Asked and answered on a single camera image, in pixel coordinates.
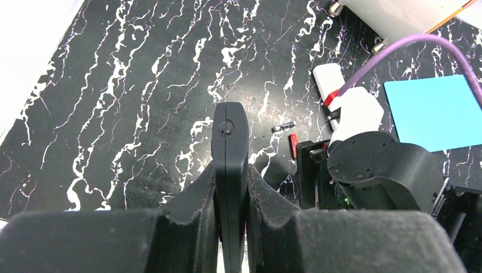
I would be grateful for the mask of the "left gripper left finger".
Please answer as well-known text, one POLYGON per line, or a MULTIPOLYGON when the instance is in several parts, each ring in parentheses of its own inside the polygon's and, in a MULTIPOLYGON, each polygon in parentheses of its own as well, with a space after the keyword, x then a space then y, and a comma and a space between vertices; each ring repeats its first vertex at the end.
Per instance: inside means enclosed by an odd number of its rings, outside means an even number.
POLYGON ((1 271, 215 272, 213 196, 209 164, 159 208, 19 214, 1 231, 1 271))

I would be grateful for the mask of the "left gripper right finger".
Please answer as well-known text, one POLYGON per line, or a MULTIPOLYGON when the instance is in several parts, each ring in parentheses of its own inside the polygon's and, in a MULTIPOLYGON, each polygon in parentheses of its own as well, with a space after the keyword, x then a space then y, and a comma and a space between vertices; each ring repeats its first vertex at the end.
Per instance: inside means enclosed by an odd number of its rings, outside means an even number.
POLYGON ((301 210, 248 168, 251 272, 464 272, 445 230, 428 214, 301 210))

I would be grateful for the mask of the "black remote control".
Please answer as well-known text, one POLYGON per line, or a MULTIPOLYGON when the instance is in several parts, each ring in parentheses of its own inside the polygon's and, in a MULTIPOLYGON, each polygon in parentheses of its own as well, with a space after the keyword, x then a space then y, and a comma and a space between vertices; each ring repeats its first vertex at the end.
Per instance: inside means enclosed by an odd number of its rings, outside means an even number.
POLYGON ((211 155, 215 214, 225 272, 241 272, 247 192, 248 122, 239 102, 218 103, 214 112, 211 155))

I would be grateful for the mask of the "white remote control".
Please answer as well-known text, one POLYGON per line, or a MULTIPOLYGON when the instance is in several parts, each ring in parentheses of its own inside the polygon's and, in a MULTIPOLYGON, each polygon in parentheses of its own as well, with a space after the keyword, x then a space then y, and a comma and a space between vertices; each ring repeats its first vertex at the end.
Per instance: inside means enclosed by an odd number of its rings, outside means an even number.
POLYGON ((345 84, 341 66, 337 63, 318 65, 313 69, 313 76, 323 104, 331 108, 339 89, 345 84))

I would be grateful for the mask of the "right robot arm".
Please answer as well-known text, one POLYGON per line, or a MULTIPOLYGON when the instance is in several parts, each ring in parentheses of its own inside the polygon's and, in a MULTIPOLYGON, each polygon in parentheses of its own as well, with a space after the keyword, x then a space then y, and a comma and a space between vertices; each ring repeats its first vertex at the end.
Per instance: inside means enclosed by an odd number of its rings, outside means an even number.
POLYGON ((466 270, 481 271, 481 152, 429 152, 381 131, 334 142, 289 141, 301 209, 428 213, 466 270))

